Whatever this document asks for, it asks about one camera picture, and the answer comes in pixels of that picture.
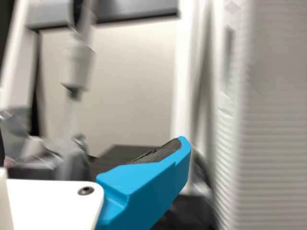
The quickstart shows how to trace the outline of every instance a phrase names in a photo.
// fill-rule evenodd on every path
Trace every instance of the black surface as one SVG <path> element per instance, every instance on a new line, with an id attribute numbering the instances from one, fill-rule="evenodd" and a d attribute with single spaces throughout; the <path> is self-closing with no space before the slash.
<path id="1" fill-rule="evenodd" d="M 0 167 L 4 166 L 4 158 L 5 158 L 5 151 L 4 151 L 2 133 L 1 133 L 1 130 L 0 130 Z"/>
<path id="2" fill-rule="evenodd" d="M 91 157 L 92 180 L 94 181 L 99 173 L 105 173 L 116 166 L 127 164 L 155 148 L 156 146 L 114 145 L 101 157 Z"/>
<path id="3" fill-rule="evenodd" d="M 213 209 L 204 196 L 178 195 L 151 230 L 214 230 Z"/>
<path id="4" fill-rule="evenodd" d="M 97 23 L 177 15 L 177 0 L 100 0 Z"/>
<path id="5" fill-rule="evenodd" d="M 164 158 L 168 157 L 176 150 L 181 147 L 181 142 L 177 138 L 172 139 L 171 141 L 167 142 L 166 144 L 149 151 L 132 161 L 128 164 L 141 164 L 141 163 L 149 163 L 149 162 L 159 162 Z"/>
<path id="6" fill-rule="evenodd" d="M 0 67 L 2 66 L 14 3 L 15 0 L 0 1 Z"/>

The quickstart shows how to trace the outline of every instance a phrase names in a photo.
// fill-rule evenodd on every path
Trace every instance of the white panel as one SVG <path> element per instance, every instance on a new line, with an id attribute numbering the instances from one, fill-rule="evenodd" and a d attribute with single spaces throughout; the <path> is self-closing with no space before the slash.
<path id="1" fill-rule="evenodd" d="M 94 182 L 7 180 L 15 230 L 93 230 L 104 201 Z M 79 189 L 91 187 L 88 195 Z"/>
<path id="2" fill-rule="evenodd" d="M 217 114 L 220 229 L 306 229 L 307 2 L 230 0 L 223 9 L 240 16 L 232 90 Z"/>
<path id="3" fill-rule="evenodd" d="M 0 108 L 30 107 L 37 34 L 26 28 L 29 2 L 16 2 L 1 69 Z"/>

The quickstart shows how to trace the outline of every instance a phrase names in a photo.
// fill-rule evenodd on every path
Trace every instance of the blue plastic part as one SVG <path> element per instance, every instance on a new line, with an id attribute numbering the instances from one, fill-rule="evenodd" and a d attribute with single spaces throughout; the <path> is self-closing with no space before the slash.
<path id="1" fill-rule="evenodd" d="M 105 201 L 96 230 L 148 230 L 168 210 L 186 184 L 191 145 L 154 163 L 121 165 L 97 176 Z"/>

